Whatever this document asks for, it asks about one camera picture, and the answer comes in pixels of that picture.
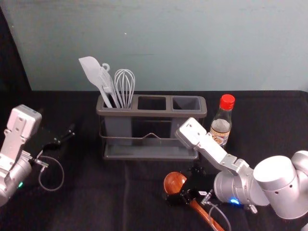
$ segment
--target black tablecloth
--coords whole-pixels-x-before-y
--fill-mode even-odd
[[[206,99],[209,128],[225,92],[147,92],[199,95]],[[236,91],[233,127],[227,151],[254,168],[272,155],[292,157],[308,150],[308,94],[301,91]],[[47,192],[38,185],[39,167],[0,208],[1,230],[205,231],[211,230],[189,207],[169,207],[162,199],[163,180],[171,171],[187,170],[190,162],[106,161],[98,138],[95,106],[98,92],[0,93],[0,128],[5,129],[13,107],[25,104],[43,109],[42,126],[61,134],[77,123],[77,135],[56,154],[65,170],[63,187]],[[206,160],[208,174],[217,174]],[[59,169],[51,164],[55,176]],[[258,214],[221,205],[235,231],[296,231],[308,216],[277,217],[270,206]]]

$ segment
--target light blue wall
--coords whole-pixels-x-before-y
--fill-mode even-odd
[[[308,90],[307,0],[0,0],[34,90],[96,90],[78,58],[137,90]]]

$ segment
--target gray utensil caddy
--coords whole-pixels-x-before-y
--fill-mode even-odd
[[[100,95],[96,105],[105,159],[195,160],[175,131],[189,118],[206,117],[200,96],[134,95],[130,108],[108,108]]]

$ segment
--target whisk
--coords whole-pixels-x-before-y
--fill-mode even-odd
[[[129,108],[135,90],[135,76],[132,71],[127,69],[119,69],[116,71],[115,90],[121,107]]]

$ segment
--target wooden spoon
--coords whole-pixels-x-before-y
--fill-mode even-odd
[[[164,179],[165,192],[167,194],[175,194],[180,192],[182,185],[186,180],[187,178],[183,174],[179,172],[170,172]],[[195,209],[208,224],[210,224],[208,213],[205,212],[196,200],[192,200],[189,205]],[[211,218],[211,220],[217,231],[224,231],[224,229],[214,219]]]

